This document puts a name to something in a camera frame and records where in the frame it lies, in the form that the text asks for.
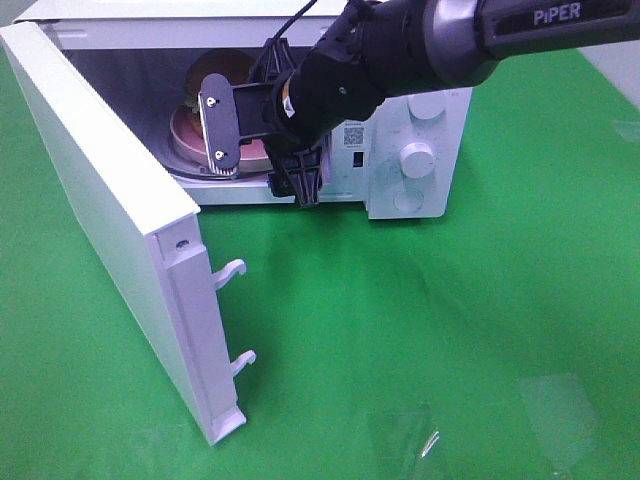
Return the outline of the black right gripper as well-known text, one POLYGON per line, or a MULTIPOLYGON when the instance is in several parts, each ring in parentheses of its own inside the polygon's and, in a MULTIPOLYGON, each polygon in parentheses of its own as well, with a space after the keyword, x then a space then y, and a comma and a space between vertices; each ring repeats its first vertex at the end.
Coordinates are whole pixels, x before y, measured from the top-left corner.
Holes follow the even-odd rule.
POLYGON ((292 79, 298 66, 287 38, 268 38, 249 70, 247 82, 234 86, 239 141, 258 138, 273 171, 269 188, 293 196, 302 208, 318 204, 321 159, 330 124, 307 102, 293 105, 292 79))

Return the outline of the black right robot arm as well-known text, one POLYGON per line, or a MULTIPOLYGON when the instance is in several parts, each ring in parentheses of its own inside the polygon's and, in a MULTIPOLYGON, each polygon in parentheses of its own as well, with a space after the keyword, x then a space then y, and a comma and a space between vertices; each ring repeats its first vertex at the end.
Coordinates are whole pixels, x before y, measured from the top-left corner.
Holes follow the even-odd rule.
POLYGON ((281 34, 269 38, 234 99, 240 120, 259 109, 273 195, 307 207, 322 185, 320 139, 386 99, 476 86, 511 56, 638 36, 635 1, 350 1, 299 62, 281 34))

